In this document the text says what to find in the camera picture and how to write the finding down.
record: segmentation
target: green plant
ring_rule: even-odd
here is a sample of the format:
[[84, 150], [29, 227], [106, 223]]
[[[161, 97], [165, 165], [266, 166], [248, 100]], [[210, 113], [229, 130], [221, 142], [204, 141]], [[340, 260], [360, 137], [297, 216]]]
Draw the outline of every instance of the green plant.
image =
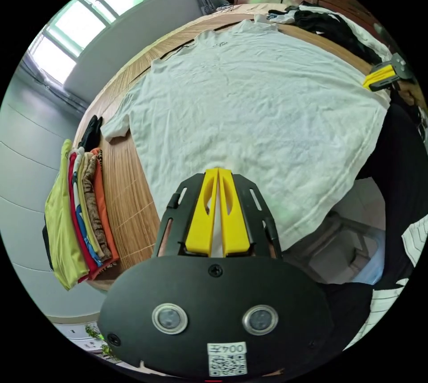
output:
[[[86, 331], [86, 334], [89, 335], [89, 337], [96, 338], [97, 340], [104, 341], [103, 335], [99, 331], [97, 331], [92, 325], [85, 325], [85, 331]], [[113, 352], [111, 351], [110, 346], [108, 344], [106, 344], [106, 343], [102, 344], [101, 350], [103, 351], [103, 353], [105, 355], [110, 356], [111, 358], [113, 358], [116, 361], [120, 361], [120, 359], [113, 354]]]

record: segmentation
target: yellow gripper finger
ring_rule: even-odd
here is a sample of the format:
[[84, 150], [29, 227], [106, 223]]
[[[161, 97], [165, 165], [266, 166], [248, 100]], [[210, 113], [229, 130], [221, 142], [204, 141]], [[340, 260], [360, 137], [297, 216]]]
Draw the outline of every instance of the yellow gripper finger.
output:
[[[201, 192], [196, 202], [186, 239], [186, 249], [195, 254], [210, 256], [213, 242], [215, 202], [217, 198], [218, 169], [205, 172]], [[211, 199], [210, 211], [207, 211]]]
[[220, 213], [222, 218], [223, 256], [245, 253], [250, 248], [247, 228], [241, 211], [232, 172], [218, 170]]
[[392, 65], [384, 66], [383, 68], [372, 72], [369, 74], [366, 79], [364, 80], [364, 83], [362, 84], [363, 87], [370, 90], [370, 84], [377, 83], [379, 81], [385, 80], [389, 77], [395, 76], [395, 71]]

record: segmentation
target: orange shirt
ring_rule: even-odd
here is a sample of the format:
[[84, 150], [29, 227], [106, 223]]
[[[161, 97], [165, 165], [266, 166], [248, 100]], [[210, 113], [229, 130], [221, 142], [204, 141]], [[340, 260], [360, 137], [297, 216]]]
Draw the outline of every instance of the orange shirt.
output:
[[[98, 155], [99, 148], [94, 148], [91, 150], [92, 154]], [[94, 174], [94, 192], [95, 200], [97, 202], [99, 219], [101, 225], [103, 226], [104, 233], [106, 235], [107, 245], [111, 251], [111, 259], [104, 261], [103, 265], [98, 268], [98, 270], [91, 274], [90, 279], [94, 279], [102, 270], [104, 270], [111, 263], [119, 259], [119, 254], [116, 249], [115, 241], [113, 239], [113, 234], [111, 232], [110, 223], [108, 221], [107, 207], [106, 207], [106, 198], [104, 195], [104, 186], [103, 186], [103, 173], [101, 171], [101, 165], [97, 160], [97, 167]]]

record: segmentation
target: wooden table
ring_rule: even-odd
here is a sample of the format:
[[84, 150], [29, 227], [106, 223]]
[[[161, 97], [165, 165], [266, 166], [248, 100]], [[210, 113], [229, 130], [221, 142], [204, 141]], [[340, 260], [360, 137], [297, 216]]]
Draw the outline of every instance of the wooden table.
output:
[[[77, 146], [93, 115], [102, 116], [105, 123], [115, 114], [126, 93], [142, 75], [149, 72], [152, 60], [168, 57], [171, 52], [192, 41], [205, 30], [227, 29], [244, 19], [253, 19], [257, 13], [265, 14], [269, 9], [284, 8], [283, 4], [235, 6], [228, 11], [200, 17], [146, 47], [109, 81], [91, 103], [78, 127], [74, 146]], [[370, 71], [368, 63], [319, 35], [292, 25], [278, 27], [284, 34], [335, 54], [366, 75]], [[107, 212], [120, 261], [118, 265], [105, 270], [96, 280], [88, 283], [95, 288], [107, 290], [124, 270], [150, 258], [160, 221], [130, 133], [128, 132], [125, 138], [114, 139], [111, 143], [101, 138], [99, 146], [103, 150]]]

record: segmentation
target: yellow shirt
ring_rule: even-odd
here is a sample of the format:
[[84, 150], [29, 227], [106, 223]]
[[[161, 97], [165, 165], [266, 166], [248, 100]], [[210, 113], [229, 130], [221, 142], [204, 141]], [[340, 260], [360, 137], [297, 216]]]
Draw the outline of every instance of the yellow shirt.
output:
[[67, 290], [89, 272], [71, 219], [68, 186], [68, 155], [71, 148], [71, 141], [65, 140], [61, 149], [59, 173], [45, 203], [46, 229], [53, 272]]
[[77, 190], [79, 194], [80, 207], [82, 209], [82, 218], [83, 218], [83, 222], [85, 223], [86, 233], [88, 235], [89, 243], [92, 245], [98, 257], [103, 258], [104, 252], [102, 251], [98, 243], [98, 240], [94, 233], [94, 229], [92, 228], [92, 225], [91, 225], [91, 220], [89, 219], [88, 208], [85, 202], [85, 193], [83, 192], [83, 182], [82, 182], [83, 175], [85, 174], [86, 169], [88, 169], [89, 158], [92, 157], [93, 154], [90, 152], [85, 152], [83, 147], [78, 149], [78, 154], [82, 154], [82, 161], [77, 170]]

